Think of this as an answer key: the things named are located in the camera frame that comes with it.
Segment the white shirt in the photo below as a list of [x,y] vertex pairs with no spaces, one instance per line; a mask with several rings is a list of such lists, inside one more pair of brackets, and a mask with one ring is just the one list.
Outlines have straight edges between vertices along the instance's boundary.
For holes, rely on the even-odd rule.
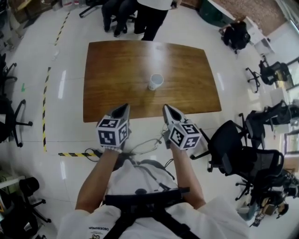
[[[177,185],[162,169],[149,164],[147,167],[154,177],[168,187]],[[155,180],[142,168],[134,168],[129,160],[113,172],[107,194],[135,194],[137,189],[148,193],[162,191]],[[200,239],[246,239],[249,227],[236,210],[222,198],[216,198],[195,210],[188,203],[176,204],[166,209],[180,223],[187,224]],[[121,211],[113,206],[102,206],[93,213],[75,210],[62,219],[57,239],[103,239],[120,217]],[[120,236],[120,239],[177,239],[167,227],[153,218],[139,218]]]
[[137,0],[137,2],[154,9],[169,10],[172,0]]

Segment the glossy floor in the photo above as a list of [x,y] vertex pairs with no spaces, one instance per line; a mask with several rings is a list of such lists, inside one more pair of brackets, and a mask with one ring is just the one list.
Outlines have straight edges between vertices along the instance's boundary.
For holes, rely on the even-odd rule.
[[[99,148],[95,136],[96,123],[83,122],[83,85],[88,43],[138,39],[132,34],[132,24],[129,24],[126,35],[114,38],[112,32],[107,34],[103,30],[100,9],[83,19],[79,18],[80,11],[82,9],[71,11],[56,46],[54,43],[57,34],[67,16],[63,9],[43,13],[35,24],[28,28],[15,52],[9,54],[9,62],[18,64],[13,71],[18,81],[7,83],[6,91],[13,101],[14,109],[22,99],[26,100],[22,120],[32,121],[33,127],[19,129],[24,143],[22,148],[17,148],[14,141],[0,144],[0,157],[2,164],[6,167],[11,165],[15,173],[34,176],[40,182],[37,195],[45,198],[47,204],[40,206],[39,210],[52,219],[50,228],[53,229],[53,237],[61,217],[74,209],[78,191],[95,165],[84,157],[60,157],[58,153],[80,153],[87,148]],[[227,120],[240,123],[237,116],[239,113],[247,114],[253,109],[259,110],[269,102],[271,87],[262,85],[259,93],[254,94],[252,86],[247,83],[245,68],[258,70],[260,56],[255,49],[248,46],[236,56],[220,40],[217,29],[205,23],[194,10],[180,7],[170,11],[155,41],[205,50],[217,85],[222,111],[188,117],[204,129],[208,136],[212,136]],[[45,153],[42,143],[42,106],[44,82],[49,67]],[[150,129],[146,127],[148,123],[152,125]],[[142,141],[159,138],[164,122],[162,118],[134,119],[130,125],[132,134],[126,144],[128,151]],[[277,148],[279,143],[279,137],[274,139],[273,133],[267,132],[268,148]],[[148,143],[136,149],[136,152],[151,148],[153,143]],[[206,143],[202,141],[195,152],[201,153],[205,149]],[[137,155],[135,158],[156,159],[165,164],[171,154],[162,143],[156,151]],[[208,159],[209,156],[192,162],[206,200],[222,195],[235,203],[234,198],[240,191],[235,187],[235,182],[240,178],[225,177],[218,170],[208,173]],[[168,169],[174,173],[173,164]]]

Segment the wooden table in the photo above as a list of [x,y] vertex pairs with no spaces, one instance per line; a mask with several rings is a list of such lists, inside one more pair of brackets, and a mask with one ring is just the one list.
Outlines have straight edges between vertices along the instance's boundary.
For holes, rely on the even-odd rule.
[[[150,91],[152,74],[164,83]],[[131,105],[130,118],[162,116],[164,104],[185,114],[221,111],[204,50],[160,42],[89,43],[84,79],[84,122],[99,121],[112,108]]]

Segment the floor tape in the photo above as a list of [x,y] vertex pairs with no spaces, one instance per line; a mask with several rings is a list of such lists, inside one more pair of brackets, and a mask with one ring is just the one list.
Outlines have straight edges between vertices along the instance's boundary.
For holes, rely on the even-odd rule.
[[71,13],[71,12],[69,12],[69,13],[67,14],[67,16],[66,16],[66,18],[65,18],[65,20],[64,20],[64,22],[63,22],[63,24],[62,24],[62,27],[60,28],[60,31],[59,31],[59,33],[58,33],[58,36],[57,36],[57,38],[56,38],[56,41],[55,41],[55,43],[54,43],[54,46],[56,46],[56,45],[57,45],[57,42],[58,42],[58,40],[59,40],[59,37],[60,37],[60,35],[61,35],[61,32],[62,32],[62,28],[64,28],[64,25],[65,25],[66,19],[69,17],[70,13]]
[[47,152],[45,117],[46,117],[46,92],[47,92],[48,80],[49,80],[49,76],[50,76],[50,70],[51,70],[51,67],[48,67],[47,78],[45,81],[45,88],[43,90],[43,150],[44,150],[44,152]]
[[58,153],[59,156],[64,157],[93,157],[96,156],[93,153]]

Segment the white cup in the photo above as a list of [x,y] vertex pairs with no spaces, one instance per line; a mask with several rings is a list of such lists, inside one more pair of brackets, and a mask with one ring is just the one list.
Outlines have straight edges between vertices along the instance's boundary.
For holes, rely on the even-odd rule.
[[160,74],[154,74],[150,77],[150,81],[149,81],[149,89],[151,91],[154,91],[156,88],[158,88],[159,86],[161,86],[164,82],[164,78],[162,75]]

